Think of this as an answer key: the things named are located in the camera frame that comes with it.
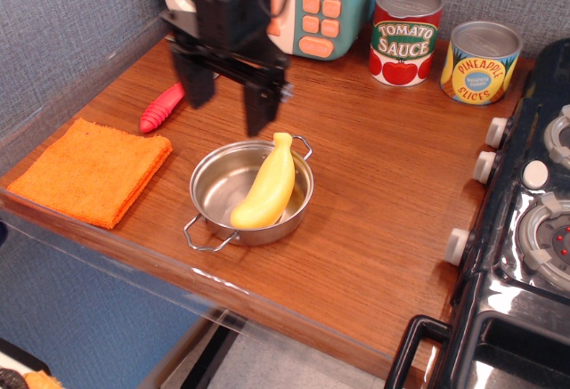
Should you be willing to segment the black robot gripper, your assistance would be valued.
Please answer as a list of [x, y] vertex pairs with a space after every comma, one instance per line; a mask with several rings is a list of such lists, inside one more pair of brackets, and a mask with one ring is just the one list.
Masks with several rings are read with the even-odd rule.
[[254, 137], [288, 96], [288, 57], [269, 39], [270, 22], [289, 0], [165, 0], [164, 19], [175, 29], [175, 71], [194, 108], [215, 93], [214, 75], [244, 86], [247, 134]]

